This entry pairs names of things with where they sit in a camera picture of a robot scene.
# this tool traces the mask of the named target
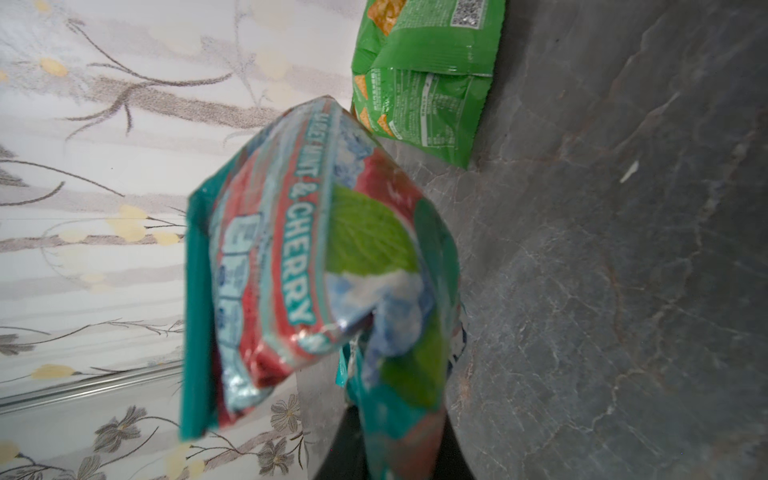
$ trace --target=floral wallpaper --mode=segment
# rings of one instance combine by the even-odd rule
[[[307,479],[313,442],[302,428],[295,376],[232,429],[181,444],[172,401],[178,382],[5,414],[0,480]]]
[[[0,396],[181,358],[187,195],[285,108],[350,103],[359,3],[0,2]],[[132,405],[80,464],[22,449],[0,480],[104,480],[157,417]],[[300,463],[297,412],[263,475]]]

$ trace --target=chip bag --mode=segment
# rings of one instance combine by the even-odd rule
[[[338,383],[359,407],[372,478],[428,478],[446,359],[466,341],[458,258],[369,132],[332,98],[299,105],[191,195],[187,218],[182,439],[344,347]]]
[[[368,0],[352,62],[358,119],[467,168],[503,0]]]

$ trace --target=orange chip image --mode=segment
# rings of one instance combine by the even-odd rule
[[[371,119],[368,117],[368,109],[367,108],[363,108],[360,111],[360,114],[358,115],[358,118],[360,119],[362,124],[366,126],[366,128],[368,130],[373,131],[373,129],[371,128]]]
[[[376,0],[368,9],[368,18],[389,36],[405,4],[406,0]]]
[[[368,86],[366,85],[365,75],[355,75],[355,85],[360,89],[362,96],[368,100]]]
[[[394,137],[395,134],[392,133],[392,131],[389,129],[389,125],[386,123],[386,114],[382,114],[381,117],[379,117],[379,120],[376,121],[377,124],[388,134],[390,137]]]

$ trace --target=metal trim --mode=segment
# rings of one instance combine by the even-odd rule
[[[153,382],[171,376],[180,376],[183,363],[183,361],[179,360],[128,372],[107,374],[80,382],[22,393],[21,395],[8,396],[0,399],[0,415],[112,392],[128,386]]]

